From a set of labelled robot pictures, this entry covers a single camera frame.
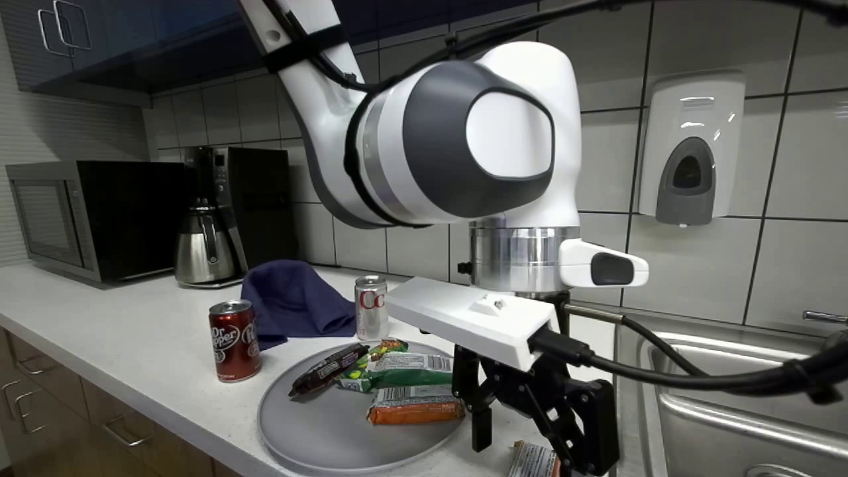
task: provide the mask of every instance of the gray wall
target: gray wall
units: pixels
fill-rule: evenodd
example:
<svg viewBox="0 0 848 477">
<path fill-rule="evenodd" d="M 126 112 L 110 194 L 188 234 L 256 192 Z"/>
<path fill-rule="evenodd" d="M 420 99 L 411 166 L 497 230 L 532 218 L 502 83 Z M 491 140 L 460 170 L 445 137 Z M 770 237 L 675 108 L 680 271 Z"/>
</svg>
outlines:
<svg viewBox="0 0 848 477">
<path fill-rule="evenodd" d="M 0 264 L 27 257 L 6 164 L 149 158 L 138 108 L 19 92 L 0 21 Z"/>
<path fill-rule="evenodd" d="M 439 47 L 448 33 L 501 18 L 366 46 L 366 76 L 396 71 Z M 583 237 L 651 262 L 648 286 L 578 292 L 578 299 L 779 328 L 805 328 L 805 307 L 848 314 L 844 29 L 793 9 L 677 0 L 565 18 L 530 37 L 567 51 L 578 71 Z M 634 215 L 648 87 L 720 68 L 737 68 L 746 83 L 732 218 L 677 230 Z M 263 71 L 158 95 L 145 128 L 162 158 L 195 143 L 290 149 L 298 230 L 313 262 L 460 280 L 452 268 L 468 255 L 467 226 L 351 230 L 318 205 L 290 108 Z"/>
</svg>

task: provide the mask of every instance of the red soda can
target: red soda can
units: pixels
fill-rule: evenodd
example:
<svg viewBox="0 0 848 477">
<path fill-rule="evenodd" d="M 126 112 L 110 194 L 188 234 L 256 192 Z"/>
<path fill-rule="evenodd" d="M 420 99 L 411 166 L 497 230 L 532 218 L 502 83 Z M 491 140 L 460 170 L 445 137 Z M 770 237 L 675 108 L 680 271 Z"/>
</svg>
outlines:
<svg viewBox="0 0 848 477">
<path fill-rule="evenodd" d="M 251 303 L 216 303 L 208 307 L 208 325 L 219 382 L 248 378 L 263 369 Z"/>
</svg>

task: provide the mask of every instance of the microwave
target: microwave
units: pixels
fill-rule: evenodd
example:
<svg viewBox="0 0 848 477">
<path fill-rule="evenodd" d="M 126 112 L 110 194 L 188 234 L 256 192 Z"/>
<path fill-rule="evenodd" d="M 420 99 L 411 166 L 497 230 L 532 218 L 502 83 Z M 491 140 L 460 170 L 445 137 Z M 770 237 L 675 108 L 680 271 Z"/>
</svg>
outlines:
<svg viewBox="0 0 848 477">
<path fill-rule="evenodd" d="M 186 164 L 45 162 L 6 170 L 33 264 L 97 286 L 174 268 L 190 197 Z"/>
</svg>

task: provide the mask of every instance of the soap dispenser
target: soap dispenser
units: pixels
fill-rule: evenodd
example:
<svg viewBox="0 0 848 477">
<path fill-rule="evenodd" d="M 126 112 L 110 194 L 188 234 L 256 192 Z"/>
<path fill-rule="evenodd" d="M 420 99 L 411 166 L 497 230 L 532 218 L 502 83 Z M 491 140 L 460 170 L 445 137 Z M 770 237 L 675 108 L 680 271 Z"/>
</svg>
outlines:
<svg viewBox="0 0 848 477">
<path fill-rule="evenodd" d="M 657 83 L 648 105 L 638 211 L 680 227 L 725 215 L 740 162 L 742 75 Z"/>
</svg>

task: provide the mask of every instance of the countertop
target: countertop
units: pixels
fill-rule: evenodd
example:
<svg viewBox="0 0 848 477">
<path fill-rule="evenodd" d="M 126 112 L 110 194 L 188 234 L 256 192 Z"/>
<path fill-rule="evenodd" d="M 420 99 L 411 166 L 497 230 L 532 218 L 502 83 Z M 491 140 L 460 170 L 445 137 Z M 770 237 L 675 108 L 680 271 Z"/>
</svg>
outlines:
<svg viewBox="0 0 848 477">
<path fill-rule="evenodd" d="M 339 295 L 351 295 L 354 274 L 333 268 L 318 268 L 318 274 Z M 239 286 L 188 292 L 178 288 L 171 275 L 94 288 L 32 264 L 7 264 L 0 268 L 0 325 L 239 474 L 294 474 L 263 445 L 259 400 L 294 363 L 351 340 L 289 340 L 263 353 L 256 377 L 223 384 L 211 367 L 206 314 L 208 306 L 232 299 L 239 292 Z M 452 351 L 445 340 L 419 333 L 399 321 L 391 321 L 391 336 Z M 606 323 L 573 317 L 573 336 L 599 356 L 612 356 Z M 578 369 L 573 377 L 603 374 Z M 468 421 L 463 421 L 443 449 L 391 474 L 502 474 L 514 439 L 546 442 L 530 418 L 501 406 L 492 412 L 495 437 L 488 451 L 472 451 Z"/>
</svg>

